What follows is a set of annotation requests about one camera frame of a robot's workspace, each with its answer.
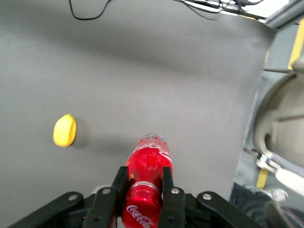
coca-cola logo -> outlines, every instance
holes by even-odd
[[[138,150],[147,148],[147,147],[151,148],[151,149],[158,149],[159,150],[159,154],[161,156],[165,157],[166,159],[168,159],[169,161],[172,162],[169,153],[167,151],[165,151],[161,146],[159,146],[157,144],[154,144],[154,143],[149,143],[149,144],[144,144],[144,145],[141,145],[141,146],[137,146],[132,153],[134,153],[134,152],[136,152]]]
[[[142,225],[143,228],[150,228],[154,226],[154,223],[147,216],[143,216],[136,205],[130,205],[126,210],[136,219],[136,221]]]

red plastic bottle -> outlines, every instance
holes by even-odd
[[[130,189],[122,221],[126,228],[156,228],[162,208],[162,169],[171,167],[170,150],[158,134],[143,137],[127,160]]]

gray table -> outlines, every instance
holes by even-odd
[[[1,1],[1,227],[67,191],[87,197],[111,183],[147,133],[167,139],[177,185],[229,198],[275,31],[204,15],[129,0],[77,21],[67,0]],[[62,149],[52,132],[68,113],[77,139]]]

yellow sponge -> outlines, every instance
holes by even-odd
[[[54,127],[53,140],[57,146],[67,147],[72,144],[76,136],[76,120],[70,115],[61,117]]]

yellow stripe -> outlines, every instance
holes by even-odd
[[[304,43],[304,18],[300,20],[298,32],[295,36],[293,51],[290,56],[288,69],[292,69],[292,64],[300,57]]]
[[[256,182],[256,186],[260,189],[263,189],[265,187],[265,183],[267,180],[267,174],[268,174],[268,170],[261,170],[260,174],[258,176],[257,182]]]

